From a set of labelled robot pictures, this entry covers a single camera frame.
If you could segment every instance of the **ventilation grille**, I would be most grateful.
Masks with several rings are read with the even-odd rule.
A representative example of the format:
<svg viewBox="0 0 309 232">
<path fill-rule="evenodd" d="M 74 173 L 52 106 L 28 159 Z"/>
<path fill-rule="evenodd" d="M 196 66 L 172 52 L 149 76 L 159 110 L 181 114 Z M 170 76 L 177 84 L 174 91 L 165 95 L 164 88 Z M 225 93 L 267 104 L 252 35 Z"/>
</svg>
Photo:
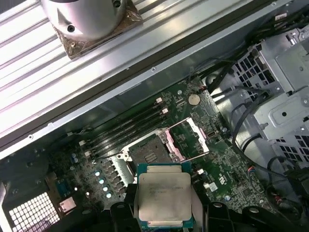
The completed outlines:
<svg viewBox="0 0 309 232">
<path fill-rule="evenodd" d="M 236 73 L 236 77 L 246 87 L 263 88 L 275 82 L 265 62 L 263 62 L 263 58 L 258 55 L 256 48 L 239 60 L 233 67 L 233 70 Z M 257 94 L 252 92 L 248 93 L 252 101 L 254 101 Z"/>
<path fill-rule="evenodd" d="M 283 138 L 280 138 L 280 139 L 276 139 L 277 142 L 280 142 L 280 143 L 285 143 L 285 139 Z"/>
<path fill-rule="evenodd" d="M 304 160 L 306 162 L 309 162 L 309 136 L 295 135 L 295 138 L 297 139 L 297 141 L 300 145 L 299 151 L 302 154 L 302 156 L 304 157 Z"/>
<path fill-rule="evenodd" d="M 300 155 L 298 154 L 297 150 L 293 146 L 280 146 L 281 150 L 283 151 L 284 155 L 294 161 L 303 161 Z"/>
<path fill-rule="evenodd" d="M 59 221 L 59 216 L 47 193 L 10 210 L 13 232 L 43 232 Z"/>
</svg>

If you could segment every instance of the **capacitor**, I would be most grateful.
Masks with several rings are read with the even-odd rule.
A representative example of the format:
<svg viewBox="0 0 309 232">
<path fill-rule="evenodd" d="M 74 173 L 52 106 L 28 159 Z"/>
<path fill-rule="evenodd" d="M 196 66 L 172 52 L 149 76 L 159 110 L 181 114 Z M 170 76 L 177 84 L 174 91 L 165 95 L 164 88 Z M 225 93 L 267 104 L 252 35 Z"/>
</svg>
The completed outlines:
<svg viewBox="0 0 309 232">
<path fill-rule="evenodd" d="M 107 192 L 107 190 L 109 189 L 109 187 L 110 187 L 109 185 L 105 185 L 105 186 L 103 187 L 103 191 L 104 191 L 104 192 Z"/>
<path fill-rule="evenodd" d="M 226 200 L 227 202 L 229 202 L 231 200 L 231 197 L 229 195 L 225 195 L 224 196 L 224 200 Z"/>
<path fill-rule="evenodd" d="M 112 192 L 106 193 L 106 197 L 107 197 L 107 198 L 111 198 L 111 197 L 112 197 Z"/>
<path fill-rule="evenodd" d="M 101 171 L 96 171 L 95 176 L 99 176 L 101 174 Z"/>
<path fill-rule="evenodd" d="M 104 178 L 103 179 L 100 179 L 99 181 L 98 181 L 100 184 L 104 184 L 104 182 L 105 182 L 105 180 L 104 180 Z"/>
</svg>

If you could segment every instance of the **wire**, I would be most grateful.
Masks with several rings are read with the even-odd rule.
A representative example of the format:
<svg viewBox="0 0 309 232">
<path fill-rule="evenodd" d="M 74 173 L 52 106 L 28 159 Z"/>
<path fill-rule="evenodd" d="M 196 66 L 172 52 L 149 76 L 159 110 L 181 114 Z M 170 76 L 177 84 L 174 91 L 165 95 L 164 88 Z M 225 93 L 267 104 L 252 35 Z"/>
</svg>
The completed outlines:
<svg viewBox="0 0 309 232">
<path fill-rule="evenodd" d="M 256 134 L 255 136 L 248 139 L 248 141 L 245 143 L 245 145 L 242 147 L 242 152 L 245 152 L 247 146 L 254 140 L 262 138 L 261 134 Z"/>
<path fill-rule="evenodd" d="M 239 108 L 241 108 L 242 106 L 247 106 L 248 104 L 247 103 L 241 103 L 239 104 L 238 106 L 236 106 L 230 113 L 230 118 L 229 118 L 229 126 L 230 126 L 230 129 L 232 129 L 232 120 L 233 120 L 233 115 L 235 113 L 235 111 L 237 111 Z"/>
<path fill-rule="evenodd" d="M 247 157 L 243 151 L 237 146 L 236 144 L 236 137 L 240 131 L 241 126 L 243 125 L 243 122 L 245 121 L 245 119 L 247 118 L 247 116 L 253 112 L 260 103 L 262 103 L 265 100 L 265 96 L 264 94 L 259 95 L 249 106 L 248 108 L 245 110 L 245 112 L 242 114 L 242 116 L 240 117 L 239 121 L 237 122 L 236 126 L 235 126 L 235 130 L 233 131 L 232 134 L 232 145 L 234 147 L 234 149 L 236 150 L 236 152 L 246 161 L 248 161 L 248 163 L 250 163 L 252 166 L 254 166 L 255 168 L 258 168 L 264 172 L 267 173 L 271 173 L 271 174 L 275 174 L 277 176 L 281 176 L 286 178 L 284 175 L 274 172 L 272 170 L 268 170 L 267 168 L 261 166 L 260 164 L 254 162 L 252 159 L 250 159 L 249 157 Z"/>
<path fill-rule="evenodd" d="M 286 157 L 283 157 L 283 156 L 276 156 L 276 157 L 273 157 L 269 160 L 268 164 L 267 164 L 267 169 L 268 170 L 271 170 L 272 168 L 272 164 L 274 163 L 275 160 L 285 160 L 285 161 L 288 161 L 290 162 L 296 169 L 300 169 L 299 165 L 294 162 L 293 160 L 289 159 L 289 158 L 286 158 Z M 268 173 L 268 177 L 269 177 L 269 183 L 268 185 L 272 185 L 272 175 L 270 173 Z"/>
<path fill-rule="evenodd" d="M 220 97 L 222 95 L 225 95 L 226 93 L 232 92 L 233 90 L 240 90 L 240 89 L 243 89 L 245 91 L 249 91 L 249 92 L 252 92 L 252 93 L 258 93 L 258 94 L 265 92 L 265 90 L 258 89 L 258 88 L 250 88 L 250 87 L 246 87 L 246 86 L 235 86 L 235 89 L 230 87 L 230 88 L 227 88 L 226 90 L 223 90 L 221 93 L 217 93 L 217 94 L 212 95 L 211 97 L 217 98 L 217 97 Z"/>
<path fill-rule="evenodd" d="M 230 60 L 239 60 L 248 52 L 247 45 L 239 48 L 235 55 L 233 55 Z M 223 81 L 224 77 L 228 74 L 230 69 L 233 67 L 235 63 L 228 63 L 224 66 L 224 68 L 219 72 L 218 76 L 214 79 L 214 81 L 208 86 L 208 91 L 211 94 L 217 87 L 219 87 L 220 83 Z"/>
</svg>

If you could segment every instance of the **motherboard component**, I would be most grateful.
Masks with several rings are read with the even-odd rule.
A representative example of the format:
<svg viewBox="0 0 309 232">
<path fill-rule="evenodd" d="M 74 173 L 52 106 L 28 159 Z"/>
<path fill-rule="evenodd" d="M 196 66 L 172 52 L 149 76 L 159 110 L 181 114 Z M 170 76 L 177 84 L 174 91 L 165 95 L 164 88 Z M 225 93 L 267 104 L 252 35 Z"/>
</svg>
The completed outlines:
<svg viewBox="0 0 309 232">
<path fill-rule="evenodd" d="M 138 206 L 143 228 L 186 227 L 192 221 L 190 174 L 181 165 L 139 166 Z"/>
<path fill-rule="evenodd" d="M 257 194 L 263 192 L 259 180 L 250 173 L 249 182 L 248 163 L 221 131 L 223 119 L 209 93 L 199 92 L 192 102 L 197 85 L 179 82 L 101 125 L 101 134 L 89 132 L 50 156 L 61 200 L 74 194 L 77 206 L 108 208 L 138 181 L 139 165 L 181 162 L 192 164 L 192 185 L 203 185 L 211 201 L 237 212 L 249 205 L 271 209 L 266 196 Z"/>
<path fill-rule="evenodd" d="M 130 166 L 136 173 L 137 165 L 140 163 L 171 163 L 166 148 L 164 147 L 161 139 L 158 136 L 154 136 L 153 139 L 146 143 L 138 144 L 131 149 L 130 156 L 133 162 L 130 162 Z"/>
</svg>

